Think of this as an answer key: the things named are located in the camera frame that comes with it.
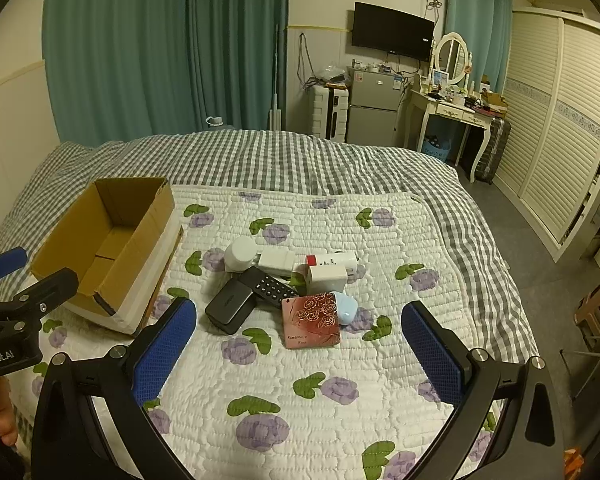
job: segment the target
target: television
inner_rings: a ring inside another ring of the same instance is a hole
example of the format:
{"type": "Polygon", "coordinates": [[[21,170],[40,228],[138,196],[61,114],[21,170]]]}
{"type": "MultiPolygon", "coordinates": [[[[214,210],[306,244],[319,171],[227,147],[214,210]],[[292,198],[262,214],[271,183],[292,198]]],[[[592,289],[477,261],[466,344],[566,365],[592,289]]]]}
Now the television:
{"type": "Polygon", "coordinates": [[[433,27],[413,14],[356,2],[351,44],[429,61],[433,27]]]}

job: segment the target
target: purple rose print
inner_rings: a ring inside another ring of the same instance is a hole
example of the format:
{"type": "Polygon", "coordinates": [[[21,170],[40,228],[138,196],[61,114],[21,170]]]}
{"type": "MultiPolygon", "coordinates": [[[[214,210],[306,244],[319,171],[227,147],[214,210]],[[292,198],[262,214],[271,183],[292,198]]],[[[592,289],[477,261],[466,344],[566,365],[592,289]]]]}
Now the purple rose print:
{"type": "Polygon", "coordinates": [[[376,209],[371,215],[371,219],[378,227],[391,227],[395,224],[394,214],[388,209],[376,209]]]}
{"type": "Polygon", "coordinates": [[[168,309],[170,304],[171,298],[169,296],[159,294],[158,297],[155,298],[154,309],[151,311],[152,317],[155,317],[155,319],[160,319],[160,316],[164,314],[164,311],[168,309]]]}
{"type": "Polygon", "coordinates": [[[351,285],[351,283],[355,283],[357,280],[361,280],[362,278],[364,278],[365,274],[366,274],[365,266],[359,265],[356,267],[356,270],[354,270],[352,275],[347,276],[347,283],[349,283],[349,285],[351,285]]]}
{"type": "Polygon", "coordinates": [[[33,379],[33,382],[31,383],[31,391],[36,397],[40,396],[43,382],[45,382],[45,378],[42,376],[38,376],[35,379],[33,379]]]}
{"type": "Polygon", "coordinates": [[[425,400],[429,400],[430,402],[440,402],[440,397],[433,384],[431,384],[431,381],[424,381],[418,384],[418,395],[423,396],[425,400]]]}
{"type": "Polygon", "coordinates": [[[214,216],[211,213],[197,213],[189,220],[189,227],[204,227],[214,221],[214,216]]]}
{"type": "Polygon", "coordinates": [[[246,416],[235,428],[238,443],[247,449],[264,453],[289,436],[289,425],[277,415],[257,413],[246,416]]]}
{"type": "Polygon", "coordinates": [[[371,330],[373,325],[374,319],[371,316],[371,311],[359,306],[358,311],[356,312],[356,317],[354,317],[353,321],[347,326],[342,327],[342,329],[346,332],[354,334],[356,332],[366,332],[367,330],[371,330]]]}
{"type": "Polygon", "coordinates": [[[219,247],[209,249],[202,256],[202,266],[212,272],[224,272],[224,251],[219,247]]]}
{"type": "Polygon", "coordinates": [[[334,198],[317,198],[312,202],[314,209],[328,209],[336,203],[334,198]]]}
{"type": "Polygon", "coordinates": [[[411,288],[416,292],[429,290],[436,286],[440,275],[433,269],[416,270],[410,277],[411,288]]]}
{"type": "Polygon", "coordinates": [[[232,337],[227,341],[223,341],[220,348],[222,357],[228,359],[234,365],[250,365],[258,355],[256,345],[243,337],[232,337]]]}
{"type": "Polygon", "coordinates": [[[238,196],[245,202],[257,202],[258,200],[260,200],[260,197],[262,195],[260,193],[249,193],[241,191],[240,193],[238,193],[238,196]]]}
{"type": "Polygon", "coordinates": [[[262,230],[262,236],[271,245],[278,245],[289,236],[289,226],[284,224],[270,224],[262,230]]]}
{"type": "Polygon", "coordinates": [[[329,397],[344,406],[351,404],[360,396],[358,385],[342,377],[332,377],[324,381],[320,386],[320,392],[325,397],[329,397]]]}
{"type": "Polygon", "coordinates": [[[383,480],[402,480],[407,476],[416,463],[416,454],[413,451],[401,451],[391,457],[384,466],[383,480]]]}
{"type": "Polygon", "coordinates": [[[480,462],[482,460],[482,456],[484,452],[487,451],[487,447],[491,441],[491,435],[489,431],[480,430],[478,434],[478,438],[475,439],[474,446],[471,448],[469,452],[469,459],[471,462],[480,462]]]}
{"type": "Polygon", "coordinates": [[[66,334],[66,328],[64,326],[59,326],[49,336],[49,344],[53,348],[60,348],[64,344],[66,334]]]}
{"type": "Polygon", "coordinates": [[[149,418],[154,424],[155,429],[158,430],[158,433],[163,435],[169,433],[171,428],[171,419],[163,410],[160,408],[154,408],[152,410],[148,410],[147,415],[149,415],[149,418]]]}

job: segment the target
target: window curtain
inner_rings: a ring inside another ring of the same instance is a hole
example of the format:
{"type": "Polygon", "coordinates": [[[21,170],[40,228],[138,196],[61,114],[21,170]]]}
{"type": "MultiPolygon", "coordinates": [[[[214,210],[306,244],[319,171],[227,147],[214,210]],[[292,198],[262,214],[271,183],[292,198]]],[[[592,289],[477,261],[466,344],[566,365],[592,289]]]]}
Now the window curtain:
{"type": "Polygon", "coordinates": [[[187,0],[195,114],[235,128],[267,129],[278,44],[278,107],[284,110],[287,0],[187,0]]]}
{"type": "Polygon", "coordinates": [[[485,74],[491,90],[502,92],[509,58],[513,0],[447,0],[445,31],[462,36],[474,54],[470,80],[485,74]]]}
{"type": "Polygon", "coordinates": [[[42,48],[61,140],[97,146],[195,129],[185,0],[45,0],[42,48]]]}

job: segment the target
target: screw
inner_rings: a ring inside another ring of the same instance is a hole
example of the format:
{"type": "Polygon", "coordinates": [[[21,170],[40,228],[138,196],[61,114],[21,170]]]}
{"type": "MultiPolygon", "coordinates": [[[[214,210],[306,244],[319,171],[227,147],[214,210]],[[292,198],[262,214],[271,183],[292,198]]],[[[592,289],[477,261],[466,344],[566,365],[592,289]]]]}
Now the screw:
{"type": "Polygon", "coordinates": [[[65,359],[66,356],[62,352],[60,352],[59,354],[56,354],[51,358],[51,364],[60,366],[62,363],[64,363],[65,359]]]}
{"type": "Polygon", "coordinates": [[[126,346],[124,345],[115,345],[111,350],[109,350],[109,355],[114,359],[120,359],[124,357],[126,354],[126,346]]]}
{"type": "Polygon", "coordinates": [[[531,365],[534,368],[537,368],[538,370],[542,370],[546,364],[544,362],[544,359],[542,359],[541,357],[535,356],[535,357],[531,358],[531,365]]]}
{"type": "Polygon", "coordinates": [[[483,363],[489,358],[489,353],[483,348],[474,348],[471,350],[471,356],[479,363],[483,363]]]}

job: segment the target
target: blue basket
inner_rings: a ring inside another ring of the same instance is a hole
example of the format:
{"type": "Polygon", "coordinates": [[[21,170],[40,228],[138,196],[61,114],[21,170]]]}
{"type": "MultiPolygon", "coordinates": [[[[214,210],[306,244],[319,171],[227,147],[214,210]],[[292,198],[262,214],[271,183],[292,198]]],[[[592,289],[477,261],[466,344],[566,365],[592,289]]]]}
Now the blue basket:
{"type": "Polygon", "coordinates": [[[426,153],[427,155],[434,156],[438,158],[442,162],[446,162],[446,158],[451,151],[451,146],[448,148],[436,148],[433,144],[431,144],[427,139],[422,143],[422,153],[426,153]]]}

